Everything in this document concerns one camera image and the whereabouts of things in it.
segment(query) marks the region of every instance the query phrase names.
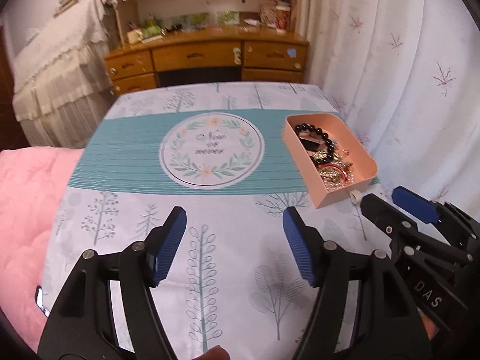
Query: sticker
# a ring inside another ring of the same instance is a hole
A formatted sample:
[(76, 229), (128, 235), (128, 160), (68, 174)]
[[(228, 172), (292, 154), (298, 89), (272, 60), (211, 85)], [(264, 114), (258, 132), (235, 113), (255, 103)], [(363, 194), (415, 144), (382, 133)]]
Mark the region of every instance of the sticker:
[(288, 49), (286, 53), (290, 58), (297, 58), (297, 49)]
[(198, 190), (237, 184), (265, 152), (258, 128), (237, 115), (208, 112), (183, 120), (163, 139), (160, 164), (175, 182)]

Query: pink blanket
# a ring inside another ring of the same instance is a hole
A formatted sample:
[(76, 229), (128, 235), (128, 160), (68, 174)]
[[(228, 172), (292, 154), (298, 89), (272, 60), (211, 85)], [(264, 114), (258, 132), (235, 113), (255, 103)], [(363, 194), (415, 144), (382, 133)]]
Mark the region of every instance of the pink blanket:
[(50, 230), (83, 150), (0, 152), (0, 307), (36, 352), (46, 318), (35, 304)]

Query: white cloth cover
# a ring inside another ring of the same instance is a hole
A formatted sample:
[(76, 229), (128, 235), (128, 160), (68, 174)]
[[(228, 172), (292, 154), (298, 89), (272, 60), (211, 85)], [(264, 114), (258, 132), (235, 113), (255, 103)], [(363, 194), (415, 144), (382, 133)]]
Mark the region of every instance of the white cloth cover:
[(118, 44), (111, 1), (81, 0), (16, 58), (13, 108), (32, 146), (85, 147), (115, 101), (103, 60)]
[(364, 142), (385, 189), (479, 218), (480, 39), (462, 0), (308, 1), (307, 80)]

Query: wooden cabinet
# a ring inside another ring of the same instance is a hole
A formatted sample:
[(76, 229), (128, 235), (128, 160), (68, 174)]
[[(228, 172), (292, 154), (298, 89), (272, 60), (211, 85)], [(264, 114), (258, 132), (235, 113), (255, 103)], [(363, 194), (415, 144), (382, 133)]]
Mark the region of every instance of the wooden cabinet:
[(155, 88), (157, 73), (175, 85), (221, 80), (225, 72), (225, 80), (303, 83), (307, 51), (307, 40), (292, 32), (227, 26), (125, 45), (105, 61), (115, 92), (123, 95)]
[(242, 81), (276, 81), (279, 83), (303, 83), (303, 73), (275, 69), (243, 69)]
[(113, 88), (117, 95), (124, 93), (145, 91), (147, 89), (155, 89), (157, 87), (157, 80), (155, 74), (142, 74), (141, 76), (133, 76), (125, 79), (113, 81)]
[(307, 47), (291, 43), (244, 42), (243, 66), (246, 68), (303, 71)]
[(214, 68), (241, 64), (240, 57), (235, 58), (235, 52), (239, 53), (241, 47), (241, 43), (235, 41), (197, 42), (159, 47), (152, 50), (152, 55), (155, 71)]
[(122, 55), (117, 58), (107, 59), (105, 62), (112, 80), (137, 76), (138, 74), (153, 73), (150, 50)]

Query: blue sticker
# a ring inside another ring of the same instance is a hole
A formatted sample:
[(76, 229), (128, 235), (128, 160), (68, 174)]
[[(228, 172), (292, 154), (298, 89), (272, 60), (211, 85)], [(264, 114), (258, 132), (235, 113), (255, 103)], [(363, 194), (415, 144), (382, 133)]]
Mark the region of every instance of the blue sticker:
[(297, 49), (288, 49), (286, 53), (289, 55), (290, 58), (297, 57)]

